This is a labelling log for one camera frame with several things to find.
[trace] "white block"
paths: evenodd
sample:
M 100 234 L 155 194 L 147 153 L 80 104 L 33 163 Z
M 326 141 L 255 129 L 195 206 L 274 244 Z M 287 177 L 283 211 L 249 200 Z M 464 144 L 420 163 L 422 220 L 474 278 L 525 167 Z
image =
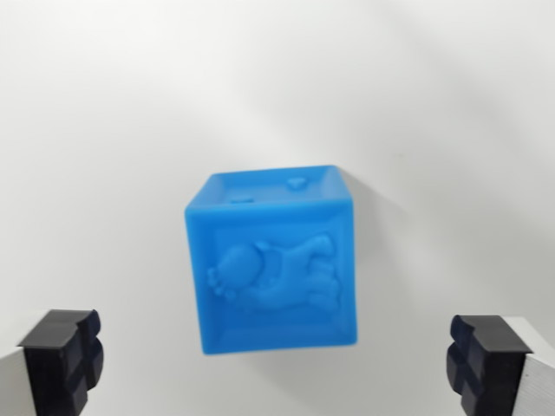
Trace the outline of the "white block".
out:
M 533 351 L 527 354 L 513 416 L 555 415 L 555 349 L 522 317 L 503 317 Z
M 17 345 L 46 313 L 0 316 L 0 416 L 36 416 L 25 354 Z

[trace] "black 3d printed part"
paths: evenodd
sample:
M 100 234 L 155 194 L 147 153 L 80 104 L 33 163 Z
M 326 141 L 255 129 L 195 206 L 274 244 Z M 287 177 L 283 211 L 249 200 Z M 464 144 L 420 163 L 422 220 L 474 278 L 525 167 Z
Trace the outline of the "black 3d printed part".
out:
M 501 316 L 457 315 L 447 377 L 468 416 L 511 416 L 526 354 L 532 350 Z
M 81 413 L 101 375 L 100 329 L 95 310 L 51 310 L 20 343 L 37 416 Z

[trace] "blue toy block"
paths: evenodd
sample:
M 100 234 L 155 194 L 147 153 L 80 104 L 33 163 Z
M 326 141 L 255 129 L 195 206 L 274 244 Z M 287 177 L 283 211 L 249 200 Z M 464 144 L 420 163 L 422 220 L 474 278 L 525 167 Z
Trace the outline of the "blue toy block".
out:
M 356 342 L 353 201 L 336 167 L 214 174 L 186 228 L 205 354 Z

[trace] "embossed animal figure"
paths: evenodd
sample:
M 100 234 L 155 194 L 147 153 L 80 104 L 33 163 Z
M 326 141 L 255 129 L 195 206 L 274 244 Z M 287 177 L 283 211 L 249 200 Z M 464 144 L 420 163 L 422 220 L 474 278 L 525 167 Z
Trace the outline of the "embossed animal figure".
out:
M 208 284 L 217 296 L 245 311 L 309 304 L 332 312 L 339 307 L 340 289 L 330 263 L 333 254 L 333 242 L 326 234 L 292 248 L 267 242 L 235 245 L 208 270 Z M 267 276 L 275 256 L 274 276 Z

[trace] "white background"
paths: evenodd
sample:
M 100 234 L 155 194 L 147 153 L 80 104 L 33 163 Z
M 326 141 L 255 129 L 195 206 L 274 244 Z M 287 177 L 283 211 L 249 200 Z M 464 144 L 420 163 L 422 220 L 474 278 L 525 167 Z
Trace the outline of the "white background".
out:
M 555 343 L 555 4 L 0 0 L 0 309 L 96 308 L 86 416 L 459 415 L 455 314 Z M 205 357 L 183 209 L 336 164 L 359 343 Z

